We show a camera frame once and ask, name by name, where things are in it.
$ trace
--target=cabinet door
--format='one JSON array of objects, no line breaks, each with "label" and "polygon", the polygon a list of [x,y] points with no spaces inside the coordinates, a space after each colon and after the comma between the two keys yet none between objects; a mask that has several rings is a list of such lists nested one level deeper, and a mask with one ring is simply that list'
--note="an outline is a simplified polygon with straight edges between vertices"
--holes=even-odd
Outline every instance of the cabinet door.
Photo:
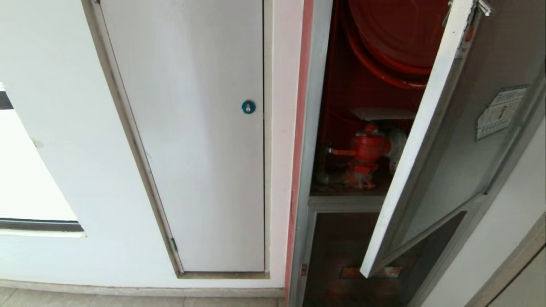
[{"label": "cabinet door", "polygon": [[264,271],[262,1],[100,5],[184,271]]},{"label": "cabinet door", "polygon": [[[471,11],[471,1],[453,3],[367,248],[361,267],[366,277],[487,191],[525,114],[536,105],[531,93],[544,86],[544,1],[492,3],[495,12],[489,17],[477,4]],[[462,41],[458,52],[452,44],[455,34]]]}]

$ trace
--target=label sticker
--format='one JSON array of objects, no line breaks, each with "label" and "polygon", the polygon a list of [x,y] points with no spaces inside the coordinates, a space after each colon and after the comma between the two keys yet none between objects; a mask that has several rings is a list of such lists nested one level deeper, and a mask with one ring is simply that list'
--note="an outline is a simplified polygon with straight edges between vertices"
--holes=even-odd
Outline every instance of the label sticker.
[{"label": "label sticker", "polygon": [[476,120],[476,139],[482,140],[510,126],[527,85],[501,88]]}]

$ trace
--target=white access panel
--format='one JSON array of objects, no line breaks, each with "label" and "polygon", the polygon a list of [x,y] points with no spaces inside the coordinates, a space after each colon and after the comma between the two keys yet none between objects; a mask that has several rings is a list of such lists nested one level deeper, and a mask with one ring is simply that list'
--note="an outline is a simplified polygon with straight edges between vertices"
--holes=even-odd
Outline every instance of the white access panel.
[{"label": "white access panel", "polygon": [[264,271],[262,1],[100,5],[184,271]]}]

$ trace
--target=white cabinet door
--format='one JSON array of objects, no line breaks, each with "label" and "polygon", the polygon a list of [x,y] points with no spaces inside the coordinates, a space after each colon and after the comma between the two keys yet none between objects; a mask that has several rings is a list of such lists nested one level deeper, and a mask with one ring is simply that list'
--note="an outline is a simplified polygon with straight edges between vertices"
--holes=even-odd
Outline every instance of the white cabinet door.
[{"label": "white cabinet door", "polygon": [[[526,121],[526,112],[536,105],[532,93],[544,85],[544,1],[493,4],[495,13],[480,18],[479,9],[470,10],[471,0],[453,3],[429,84],[361,267],[366,277],[487,191]],[[457,54],[459,40],[468,48],[464,35],[478,20],[467,55]],[[487,123],[491,127],[480,130]]]},{"label": "white cabinet door", "polygon": [[184,270],[264,271],[262,1],[100,5]]}]

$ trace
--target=open cabinet door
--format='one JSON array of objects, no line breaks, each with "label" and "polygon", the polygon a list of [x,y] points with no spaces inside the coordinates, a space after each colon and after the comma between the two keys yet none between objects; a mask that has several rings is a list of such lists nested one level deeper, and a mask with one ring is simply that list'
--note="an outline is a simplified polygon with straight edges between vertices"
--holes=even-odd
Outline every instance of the open cabinet door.
[{"label": "open cabinet door", "polygon": [[491,5],[494,14],[482,1],[453,2],[360,269],[365,277],[479,205],[521,126],[544,103],[537,102],[545,83],[544,1]]}]

